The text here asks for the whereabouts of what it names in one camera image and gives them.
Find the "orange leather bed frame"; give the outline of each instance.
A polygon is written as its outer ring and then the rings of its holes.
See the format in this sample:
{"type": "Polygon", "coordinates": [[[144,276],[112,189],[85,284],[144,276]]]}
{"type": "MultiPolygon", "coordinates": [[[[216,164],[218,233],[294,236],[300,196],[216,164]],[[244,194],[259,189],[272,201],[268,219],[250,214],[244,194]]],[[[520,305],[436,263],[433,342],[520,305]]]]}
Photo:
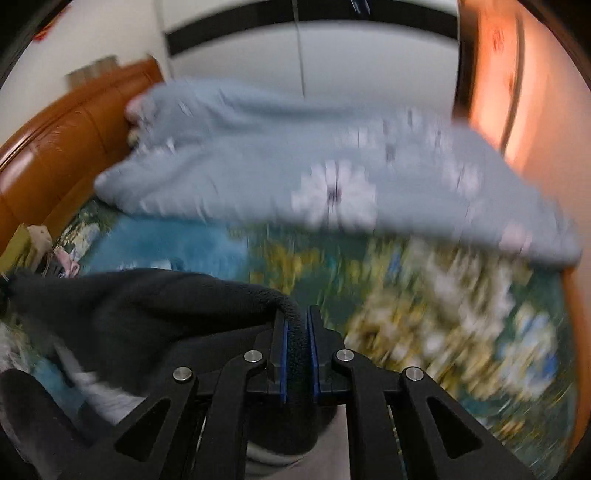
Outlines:
{"type": "MultiPolygon", "coordinates": [[[[154,59],[93,80],[51,104],[0,148],[0,252],[21,223],[46,225],[55,239],[93,194],[98,173],[129,153],[126,103],[162,81],[154,59]]],[[[591,329],[574,281],[564,272],[574,329],[579,404],[571,448],[591,413],[591,329]]]]}

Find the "green floral bed sheet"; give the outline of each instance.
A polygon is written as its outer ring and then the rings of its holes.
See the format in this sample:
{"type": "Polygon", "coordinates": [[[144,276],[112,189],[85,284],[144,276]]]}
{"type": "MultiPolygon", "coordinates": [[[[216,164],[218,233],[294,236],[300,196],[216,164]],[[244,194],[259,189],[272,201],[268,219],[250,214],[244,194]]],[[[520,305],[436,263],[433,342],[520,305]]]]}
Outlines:
{"type": "Polygon", "coordinates": [[[376,364],[424,368],[539,478],[566,457],[577,387],[557,271],[419,238],[130,217],[97,200],[59,244],[83,275],[198,271],[318,304],[376,364]]]}

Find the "triangular cutout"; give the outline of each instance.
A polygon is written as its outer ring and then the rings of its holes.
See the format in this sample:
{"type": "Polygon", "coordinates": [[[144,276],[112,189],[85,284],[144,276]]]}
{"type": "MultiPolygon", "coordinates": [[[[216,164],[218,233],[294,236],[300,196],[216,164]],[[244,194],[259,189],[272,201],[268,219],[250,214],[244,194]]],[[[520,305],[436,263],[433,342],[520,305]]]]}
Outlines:
{"type": "Polygon", "coordinates": [[[429,397],[427,404],[449,458],[456,459],[482,447],[482,441],[438,398],[429,397]]]}
{"type": "Polygon", "coordinates": [[[169,399],[160,400],[117,440],[115,450],[139,462],[145,462],[152,453],[152,448],[158,438],[169,408],[169,399]]]}

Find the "wall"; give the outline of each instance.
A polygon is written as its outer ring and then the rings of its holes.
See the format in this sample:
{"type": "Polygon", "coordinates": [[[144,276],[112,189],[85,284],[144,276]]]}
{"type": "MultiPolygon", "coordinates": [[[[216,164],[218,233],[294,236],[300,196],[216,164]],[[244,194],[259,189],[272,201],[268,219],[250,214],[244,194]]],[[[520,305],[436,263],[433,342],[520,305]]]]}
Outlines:
{"type": "Polygon", "coordinates": [[[548,75],[535,99],[541,104],[535,133],[521,140],[520,148],[528,151],[522,174],[577,221],[584,248],[577,277],[591,312],[591,92],[558,41],[533,22],[537,35],[529,41],[535,43],[538,62],[547,66],[541,73],[548,75]]]}
{"type": "Polygon", "coordinates": [[[0,144],[68,91],[64,76],[115,54],[119,63],[167,52],[152,0],[74,0],[48,36],[31,43],[0,90],[0,144]]]}

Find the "gray blanket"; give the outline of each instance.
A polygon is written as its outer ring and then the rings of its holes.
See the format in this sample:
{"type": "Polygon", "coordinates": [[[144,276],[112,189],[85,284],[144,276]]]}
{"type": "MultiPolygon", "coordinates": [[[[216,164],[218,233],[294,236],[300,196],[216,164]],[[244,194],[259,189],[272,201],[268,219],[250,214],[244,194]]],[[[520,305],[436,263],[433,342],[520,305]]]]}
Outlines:
{"type": "Polygon", "coordinates": [[[139,147],[95,181],[125,213],[412,233],[557,266],[580,258],[572,222],[466,124],[230,80],[157,86],[141,110],[139,147]]]}

